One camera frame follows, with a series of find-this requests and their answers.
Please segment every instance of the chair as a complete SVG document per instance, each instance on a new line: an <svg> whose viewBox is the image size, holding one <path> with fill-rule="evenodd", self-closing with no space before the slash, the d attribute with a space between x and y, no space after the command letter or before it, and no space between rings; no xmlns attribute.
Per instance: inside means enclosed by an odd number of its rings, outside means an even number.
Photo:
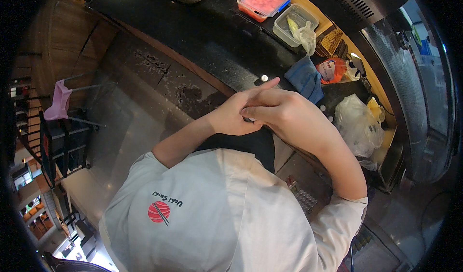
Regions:
<svg viewBox="0 0 463 272"><path fill-rule="evenodd" d="M53 103L51 107L47 108L47 110L43 113L43 117L45 118L45 120L50 121L50 120L56 120L56 119L70 119L74 121L88 123L91 125L106 127L106 125L102 125L96 122L91 122L91 121L83 120L80 118L68 116L69 97L71 96L72 92L78 91L78 90L85 90L85 89L100 87L105 84L97 84L97 85L90 85L90 86L85 86L81 88L68 89L66 86L64 86L64 82L66 80L70 80L70 79L73 79L73 78L76 78L82 75L91 74L94 72L95 71L82 73L82 74L74 75L69 78L57 81L55 83L55 92L53 93Z"/></svg>

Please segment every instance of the black counter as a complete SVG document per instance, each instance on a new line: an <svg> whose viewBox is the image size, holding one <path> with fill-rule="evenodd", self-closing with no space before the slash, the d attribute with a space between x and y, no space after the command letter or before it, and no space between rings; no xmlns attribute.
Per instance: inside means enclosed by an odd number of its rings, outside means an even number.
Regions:
<svg viewBox="0 0 463 272"><path fill-rule="evenodd" d="M294 90L284 73L305 55L271 35L268 23L267 32L246 36L234 24L236 0L190 5L172 0L93 0L87 6L153 37L235 91L260 84L263 74L279 76L279 87ZM317 64L322 59L314 55L312 60ZM334 107L345 96L356 93L363 101L368 97L361 82L324 85L323 91L325 98L317 105L327 106L327 116L334 116Z"/></svg>

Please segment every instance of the sushi logo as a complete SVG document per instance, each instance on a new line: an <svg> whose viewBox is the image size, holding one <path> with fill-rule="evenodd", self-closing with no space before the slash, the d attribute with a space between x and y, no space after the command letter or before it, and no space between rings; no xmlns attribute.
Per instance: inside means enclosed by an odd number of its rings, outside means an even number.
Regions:
<svg viewBox="0 0 463 272"><path fill-rule="evenodd" d="M168 221L169 215L170 215L170 208L164 202L157 201L157 202L152 203L148 207L148 217L154 223L164 222L166 226L168 226L169 225L169 221Z"/></svg>

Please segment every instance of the blue cloth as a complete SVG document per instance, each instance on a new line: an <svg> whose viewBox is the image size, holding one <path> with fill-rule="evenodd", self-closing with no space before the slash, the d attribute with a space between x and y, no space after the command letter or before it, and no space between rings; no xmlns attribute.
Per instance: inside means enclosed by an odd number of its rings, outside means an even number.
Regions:
<svg viewBox="0 0 463 272"><path fill-rule="evenodd" d="M297 61L288 72L285 78L298 90L298 92L307 98L313 104L323 98L321 90L321 74L315 68L309 56L305 56Z"/></svg>

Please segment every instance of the orange bottle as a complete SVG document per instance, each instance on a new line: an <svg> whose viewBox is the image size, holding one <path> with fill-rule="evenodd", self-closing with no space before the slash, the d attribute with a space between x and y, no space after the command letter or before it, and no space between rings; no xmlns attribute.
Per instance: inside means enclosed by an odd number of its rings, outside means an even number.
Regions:
<svg viewBox="0 0 463 272"><path fill-rule="evenodd" d="M348 61L340 58L329 58L315 67L321 74L321 83L330 84L341 81L347 71Z"/></svg>

